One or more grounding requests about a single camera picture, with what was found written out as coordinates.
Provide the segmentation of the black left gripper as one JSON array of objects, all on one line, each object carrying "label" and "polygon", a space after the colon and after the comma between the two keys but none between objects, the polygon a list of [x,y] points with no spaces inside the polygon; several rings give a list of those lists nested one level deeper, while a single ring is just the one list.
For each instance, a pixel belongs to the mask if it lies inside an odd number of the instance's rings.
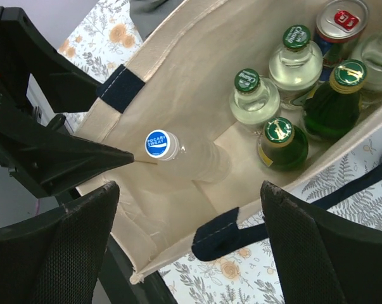
[{"label": "black left gripper", "polygon": [[[56,114],[44,125],[27,97],[31,76]],[[66,134],[64,114],[88,111],[99,86],[45,40],[22,8],[0,6],[0,167],[34,196],[76,198],[76,186],[133,163],[130,152]]]}]

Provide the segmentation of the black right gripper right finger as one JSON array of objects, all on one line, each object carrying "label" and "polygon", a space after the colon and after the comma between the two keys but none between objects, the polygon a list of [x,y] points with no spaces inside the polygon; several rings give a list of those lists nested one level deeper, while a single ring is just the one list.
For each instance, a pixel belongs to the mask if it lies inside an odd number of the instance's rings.
[{"label": "black right gripper right finger", "polygon": [[286,303],[382,303],[382,231],[268,181],[260,195]]}]

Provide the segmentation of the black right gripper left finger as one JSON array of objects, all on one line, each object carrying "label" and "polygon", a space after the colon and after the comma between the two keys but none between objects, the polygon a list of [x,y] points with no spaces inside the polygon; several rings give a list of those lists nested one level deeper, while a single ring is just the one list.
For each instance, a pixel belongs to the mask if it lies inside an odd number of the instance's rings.
[{"label": "black right gripper left finger", "polygon": [[0,228],[0,303],[91,303],[119,193],[108,182]]}]

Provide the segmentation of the beige canvas tote bag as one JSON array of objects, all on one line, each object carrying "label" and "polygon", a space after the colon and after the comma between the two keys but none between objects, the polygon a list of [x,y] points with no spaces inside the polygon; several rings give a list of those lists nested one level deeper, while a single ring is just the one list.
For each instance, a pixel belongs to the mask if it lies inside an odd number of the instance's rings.
[{"label": "beige canvas tote bag", "polygon": [[[242,222],[261,209],[263,181],[291,190],[345,156],[382,127],[382,105],[370,110],[332,146],[310,143],[301,170],[264,168],[256,139],[229,109],[233,78],[252,67],[266,72],[283,30],[313,25],[324,1],[184,1],[147,38],[126,66],[111,76],[76,136],[134,155],[134,162],[81,184],[86,194],[110,181],[120,188],[111,234],[133,266],[130,281],[176,261],[191,249],[196,230],[239,208]],[[212,140],[231,156],[231,173],[205,184],[163,176],[145,151],[155,129]]]}]

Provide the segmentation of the Pocari Sweat plastic bottle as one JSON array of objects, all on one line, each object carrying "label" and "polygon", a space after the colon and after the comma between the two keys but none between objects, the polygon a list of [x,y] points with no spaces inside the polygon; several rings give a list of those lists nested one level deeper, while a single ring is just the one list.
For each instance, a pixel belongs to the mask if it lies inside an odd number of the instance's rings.
[{"label": "Pocari Sweat plastic bottle", "polygon": [[146,136],[144,148],[157,161],[158,168],[173,177],[216,183],[231,171],[228,153],[192,131],[153,130]]}]

